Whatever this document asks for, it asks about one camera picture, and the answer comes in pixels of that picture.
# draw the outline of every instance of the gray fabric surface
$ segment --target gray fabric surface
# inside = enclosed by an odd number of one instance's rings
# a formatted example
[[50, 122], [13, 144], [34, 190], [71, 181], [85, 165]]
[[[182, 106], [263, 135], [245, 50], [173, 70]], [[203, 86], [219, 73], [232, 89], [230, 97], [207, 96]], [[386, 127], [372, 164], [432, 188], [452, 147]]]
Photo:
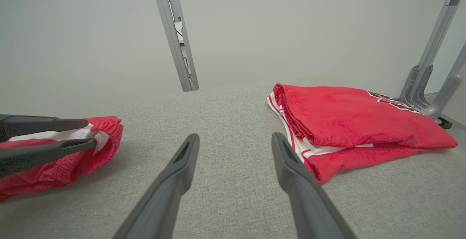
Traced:
[[[271, 134], [285, 133], [266, 103], [273, 83], [100, 108], [125, 125], [115, 157], [71, 186], [1, 202], [0, 238], [111, 238], [190, 133], [200, 152], [173, 238], [296, 238], [271, 154]], [[465, 163], [459, 149], [438, 151], [341, 172], [323, 188], [360, 239], [464, 238]]]

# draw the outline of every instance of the red fabric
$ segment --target red fabric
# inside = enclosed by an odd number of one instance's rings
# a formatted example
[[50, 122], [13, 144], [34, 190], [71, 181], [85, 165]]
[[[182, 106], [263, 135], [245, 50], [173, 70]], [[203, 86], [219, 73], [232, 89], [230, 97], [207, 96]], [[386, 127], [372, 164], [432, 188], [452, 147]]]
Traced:
[[[100, 151], [95, 154], [95, 148], [80, 151], [42, 166], [2, 178], [0, 179], [0, 201], [15, 194], [33, 193], [50, 187], [72, 184], [83, 173], [91, 174], [108, 163], [120, 145], [123, 133], [123, 125], [120, 124], [121, 119], [115, 116], [107, 116], [86, 118], [86, 120], [94, 125], [91, 128], [92, 131], [103, 131], [109, 136], [107, 143]], [[6, 141], [0, 143], [0, 147], [34, 146], [56, 142], [51, 139]]]
[[[306, 137], [313, 145], [348, 147], [305, 161], [320, 183], [341, 170], [458, 145], [433, 120], [388, 96], [354, 88], [281, 84], [276, 84], [273, 92], [298, 139]], [[369, 143], [374, 147], [354, 147]]]

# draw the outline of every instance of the metal pole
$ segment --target metal pole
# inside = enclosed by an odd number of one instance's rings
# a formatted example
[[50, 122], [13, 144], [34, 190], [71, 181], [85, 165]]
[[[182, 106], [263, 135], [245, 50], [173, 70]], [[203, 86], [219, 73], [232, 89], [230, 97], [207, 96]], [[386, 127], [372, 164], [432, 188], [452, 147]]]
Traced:
[[434, 102], [421, 110], [421, 113], [424, 113], [431, 118], [441, 116], [441, 111], [447, 105], [448, 101], [453, 96], [453, 93], [456, 91], [456, 88], [458, 88], [459, 84], [461, 83], [462, 78], [459, 76], [459, 72], [465, 63], [466, 43], [463, 45], [461, 52], [459, 52], [458, 58], [456, 58], [456, 61], [453, 64], [453, 67], [451, 68], [450, 73], [444, 81], [443, 86], [438, 92]]
[[162, 19], [163, 28], [165, 29], [165, 34], [167, 35], [167, 40], [168, 40], [168, 45], [170, 46], [171, 55], [173, 57], [176, 70], [178, 72], [178, 77], [181, 83], [181, 88], [183, 89], [184, 92], [193, 91], [193, 88], [191, 87], [191, 83], [189, 82], [188, 69], [185, 66], [185, 61], [183, 59], [183, 53], [181, 51], [181, 46], [178, 41], [178, 35], [176, 32], [175, 23], [173, 22], [173, 17], [171, 15], [170, 4], [168, 0], [156, 0], [156, 2], [157, 2], [158, 11], [160, 12], [160, 17]]
[[[426, 48], [424, 49], [424, 53], [419, 60], [419, 73], [420, 75], [424, 74], [426, 68], [431, 65], [438, 53], [438, 49], [445, 37], [445, 34], [450, 26], [451, 20], [456, 13], [456, 9], [458, 8], [457, 5], [460, 3], [461, 0], [445, 0], [445, 3], [442, 7], [441, 13], [438, 16], [437, 22], [434, 26], [432, 31], [431, 37], [427, 42]], [[418, 76], [414, 83], [414, 89], [416, 94], [413, 95], [412, 99], [414, 103], [418, 104], [421, 107], [425, 107], [423, 103], [424, 100], [421, 100], [423, 97], [420, 97], [421, 91], [418, 90], [421, 84], [421, 76]]]
[[185, 50], [187, 54], [187, 59], [188, 59], [188, 64], [191, 69], [191, 77], [193, 79], [193, 90], [198, 90], [199, 89], [199, 83], [198, 83], [198, 77], [196, 74], [196, 69], [194, 67], [194, 61], [193, 61], [193, 55], [191, 53], [191, 47], [189, 44], [189, 39], [188, 39], [188, 32], [186, 31], [186, 23], [185, 23], [185, 17], [183, 17], [183, 11], [181, 10], [181, 2], [180, 0], [170, 0], [171, 3], [171, 9], [173, 11], [173, 18], [175, 19], [175, 22], [180, 22], [183, 24], [182, 28], [182, 36], [183, 36], [183, 42], [185, 44]]

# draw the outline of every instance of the white stripe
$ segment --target white stripe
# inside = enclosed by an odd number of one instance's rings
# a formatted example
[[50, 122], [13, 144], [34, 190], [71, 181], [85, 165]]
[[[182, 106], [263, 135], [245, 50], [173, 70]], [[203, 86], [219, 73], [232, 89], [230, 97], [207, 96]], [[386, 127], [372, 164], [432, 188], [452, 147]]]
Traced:
[[374, 147], [373, 143], [355, 145], [354, 147]]
[[[270, 108], [273, 110], [273, 112], [278, 115], [278, 118], [280, 118], [281, 122], [283, 123], [283, 125], [285, 126], [285, 130], [287, 132], [287, 139], [288, 139], [288, 142], [291, 144], [291, 133], [288, 129], [288, 124], [287, 122], [285, 121], [285, 119], [283, 118], [282, 115], [280, 115], [280, 113], [277, 112], [276, 108], [278, 107], [278, 104], [277, 102], [275, 101], [275, 94], [272, 92], [271, 95], [270, 95], [270, 98], [267, 98], [267, 103], [268, 105], [270, 106]], [[301, 154], [301, 151], [296, 151], [296, 142], [295, 142], [295, 153], [296, 155], [298, 155], [298, 158], [301, 160], [302, 163], [304, 163], [304, 158], [303, 158], [303, 155]]]
[[93, 138], [97, 140], [98, 146], [95, 150], [94, 154], [100, 151], [105, 144], [107, 143], [108, 139], [110, 138], [107, 133], [103, 131], [91, 131], [90, 129], [94, 125], [92, 123], [88, 124], [88, 126], [80, 129], [74, 129], [69, 131], [63, 132], [55, 132], [55, 131], [46, 131], [40, 133], [34, 133], [29, 135], [23, 136], [15, 136], [10, 138], [9, 141], [20, 141], [20, 140], [30, 140], [30, 139], [52, 139], [55, 141], [63, 141], [63, 140], [71, 140], [71, 139], [84, 139], [84, 138]]

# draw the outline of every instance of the gray metal bracket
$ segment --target gray metal bracket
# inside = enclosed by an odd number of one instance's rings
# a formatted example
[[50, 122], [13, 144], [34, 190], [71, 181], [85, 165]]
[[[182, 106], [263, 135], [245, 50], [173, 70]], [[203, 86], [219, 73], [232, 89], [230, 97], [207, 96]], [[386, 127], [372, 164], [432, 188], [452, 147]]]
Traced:
[[430, 118], [437, 118], [440, 116], [441, 111], [446, 106], [446, 103], [451, 98], [453, 93], [458, 88], [459, 84], [461, 83], [461, 77], [454, 73], [451, 75], [448, 80], [445, 82], [445, 85], [442, 87], [440, 92], [438, 92], [435, 101], [427, 106], [426, 108], [421, 110], [421, 113], [429, 116]]
[[[421, 73], [423, 73], [424, 70], [433, 63], [435, 57], [437, 56], [438, 50], [445, 37], [448, 27], [450, 26], [451, 20], [453, 20], [456, 10], [458, 9], [459, 3], [461, 3], [461, 0], [445, 0], [434, 29], [432, 30], [431, 37], [429, 38], [426, 48], [424, 49], [424, 53], [422, 54], [418, 63]], [[415, 87], [420, 84], [420, 80], [421, 78], [416, 78], [414, 83]]]
[[419, 108], [426, 108], [430, 105], [430, 103], [426, 100], [426, 97], [424, 96], [424, 90], [426, 88], [427, 82], [429, 81], [429, 78], [431, 77], [433, 69], [434, 65], [431, 64], [424, 70], [424, 73], [421, 77], [421, 81], [419, 82], [418, 86], [416, 87], [416, 90], [414, 91], [412, 100], [414, 101], [415, 105], [419, 106]]
[[401, 96], [399, 98], [399, 101], [409, 105], [411, 107], [414, 107], [414, 101], [411, 98], [411, 91], [412, 91], [412, 86], [414, 85], [414, 81], [416, 80], [416, 76], [418, 76], [419, 73], [419, 65], [416, 65], [411, 69], [411, 72], [409, 73], [408, 79], [406, 80], [406, 83], [404, 84], [403, 91], [401, 92]]

